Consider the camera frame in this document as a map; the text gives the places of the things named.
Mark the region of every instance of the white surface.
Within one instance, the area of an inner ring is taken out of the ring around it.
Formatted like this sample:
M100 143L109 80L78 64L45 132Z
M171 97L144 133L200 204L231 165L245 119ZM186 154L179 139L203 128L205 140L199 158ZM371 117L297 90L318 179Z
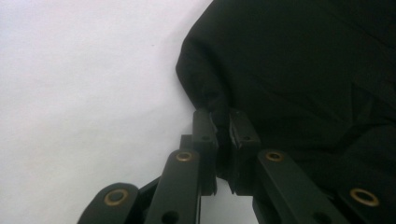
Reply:
M161 174L193 107L175 65L208 0L0 0L0 223L77 223ZM203 224L257 223L219 182Z

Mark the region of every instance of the gold grommet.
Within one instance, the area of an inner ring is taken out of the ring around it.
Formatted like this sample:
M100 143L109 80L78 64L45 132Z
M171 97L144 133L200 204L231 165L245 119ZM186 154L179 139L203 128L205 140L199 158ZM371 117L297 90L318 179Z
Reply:
M378 198L370 191L365 190L365 189L352 189L349 192L350 196L357 201L358 203L362 203L364 205L370 206L370 207L376 207L379 206L379 200ZM370 199L363 199L359 194L364 194Z
M176 155L178 161L190 161L192 154L190 152L180 152Z
M269 161L283 161L283 155L275 151L267 152L267 154L265 154L265 158Z
M121 194L120 199L112 200L111 196L114 196L114 194L117 193ZM116 206L122 204L127 197L128 197L128 191L126 189L113 189L106 195L105 204L107 204L108 206Z

